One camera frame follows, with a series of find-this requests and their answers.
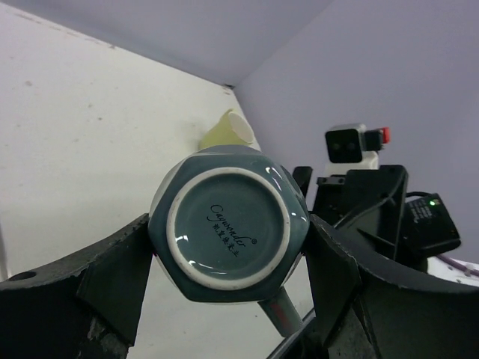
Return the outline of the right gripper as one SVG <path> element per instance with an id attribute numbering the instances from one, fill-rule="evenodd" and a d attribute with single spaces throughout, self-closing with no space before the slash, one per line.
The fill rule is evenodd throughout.
<path id="1" fill-rule="evenodd" d="M 310 213 L 354 242 L 397 262 L 408 173 L 402 165 L 317 178 Z"/>

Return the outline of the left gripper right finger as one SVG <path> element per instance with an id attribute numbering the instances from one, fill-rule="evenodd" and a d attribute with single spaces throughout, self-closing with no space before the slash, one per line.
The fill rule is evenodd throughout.
<path id="1" fill-rule="evenodd" d="M 331 358 L 477 358 L 478 288 L 402 266 L 311 216 L 305 251 Z"/>

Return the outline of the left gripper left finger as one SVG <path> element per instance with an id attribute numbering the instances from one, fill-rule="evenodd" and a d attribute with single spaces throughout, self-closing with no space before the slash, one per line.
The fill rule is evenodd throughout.
<path id="1" fill-rule="evenodd" d="M 153 250 L 142 215 L 116 233 L 1 282 L 2 358 L 126 358 Z"/>

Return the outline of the grey blue ceramic mug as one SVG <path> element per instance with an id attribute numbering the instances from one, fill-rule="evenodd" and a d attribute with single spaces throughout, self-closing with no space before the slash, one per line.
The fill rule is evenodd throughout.
<path id="1" fill-rule="evenodd" d="M 251 147 L 219 145 L 165 175 L 148 234 L 164 272 L 187 299 L 256 302 L 289 337 L 302 318 L 284 283 L 309 226 L 305 198 L 287 170 Z"/>

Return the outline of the light green ceramic mug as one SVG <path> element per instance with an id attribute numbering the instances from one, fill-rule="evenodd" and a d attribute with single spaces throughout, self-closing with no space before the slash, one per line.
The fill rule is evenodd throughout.
<path id="1" fill-rule="evenodd" d="M 218 145 L 244 145 L 254 143 L 255 136 L 248 121 L 233 109 L 228 109 L 200 140 L 198 149 Z"/>

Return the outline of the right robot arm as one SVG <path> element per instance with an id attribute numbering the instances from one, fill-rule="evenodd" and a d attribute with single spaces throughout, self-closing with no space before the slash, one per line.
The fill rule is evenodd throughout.
<path id="1" fill-rule="evenodd" d="M 311 215 L 326 232 L 311 228 L 308 257 L 346 257 L 368 271 L 411 268 L 456 249 L 460 235 L 437 193 L 409 191 L 402 165 L 348 170 L 317 179 Z"/>

